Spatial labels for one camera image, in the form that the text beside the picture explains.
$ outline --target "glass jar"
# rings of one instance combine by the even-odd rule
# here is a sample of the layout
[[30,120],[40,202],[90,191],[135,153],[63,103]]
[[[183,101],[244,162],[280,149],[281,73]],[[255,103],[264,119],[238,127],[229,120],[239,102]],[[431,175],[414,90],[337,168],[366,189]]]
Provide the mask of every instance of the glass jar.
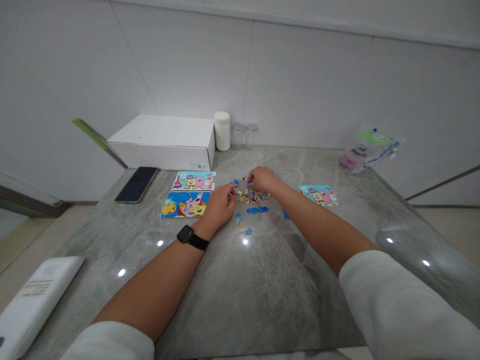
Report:
[[243,147],[245,150],[253,150],[255,144],[255,135],[257,134],[257,125],[255,124],[248,124],[246,126],[245,132],[245,144]]
[[233,150],[241,150],[244,142],[244,126],[234,123],[231,126],[231,148]]

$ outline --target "white cardboard box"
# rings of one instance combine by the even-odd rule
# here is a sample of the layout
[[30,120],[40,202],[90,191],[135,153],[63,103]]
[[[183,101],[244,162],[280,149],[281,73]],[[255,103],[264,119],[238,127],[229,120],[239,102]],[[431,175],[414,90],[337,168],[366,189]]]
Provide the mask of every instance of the white cardboard box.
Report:
[[139,115],[107,142],[129,168],[210,171],[213,119]]

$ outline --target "white shirt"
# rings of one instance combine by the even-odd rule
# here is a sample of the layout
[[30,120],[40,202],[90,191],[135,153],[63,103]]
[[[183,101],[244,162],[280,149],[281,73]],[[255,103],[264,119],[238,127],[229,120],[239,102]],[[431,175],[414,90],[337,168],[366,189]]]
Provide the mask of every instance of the white shirt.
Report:
[[[340,286],[375,359],[479,359],[480,330],[388,254],[356,254],[342,267]],[[153,359],[153,341],[115,321],[90,325],[62,360]],[[347,359],[337,351],[234,359]]]

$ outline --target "forearm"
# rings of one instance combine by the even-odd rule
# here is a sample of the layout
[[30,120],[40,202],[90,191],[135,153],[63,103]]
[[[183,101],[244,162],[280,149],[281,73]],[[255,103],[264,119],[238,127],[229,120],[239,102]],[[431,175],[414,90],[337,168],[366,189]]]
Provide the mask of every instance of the forearm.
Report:
[[[202,220],[192,228],[207,241],[215,233]],[[174,241],[115,294],[93,323],[124,323],[155,342],[173,317],[203,253],[187,243]]]
[[338,275],[353,255],[378,250],[368,238],[331,211],[307,199],[283,182],[270,193],[290,216],[312,248]]

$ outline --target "smartwatch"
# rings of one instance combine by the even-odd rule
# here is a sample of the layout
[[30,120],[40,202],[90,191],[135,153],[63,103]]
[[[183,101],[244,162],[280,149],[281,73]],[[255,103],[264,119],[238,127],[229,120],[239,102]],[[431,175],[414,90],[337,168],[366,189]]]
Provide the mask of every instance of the smartwatch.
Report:
[[176,238],[184,244],[189,243],[193,247],[203,251],[207,250],[207,246],[209,245],[207,240],[203,240],[201,237],[195,235],[194,230],[188,225],[185,225],[183,229],[180,230]]

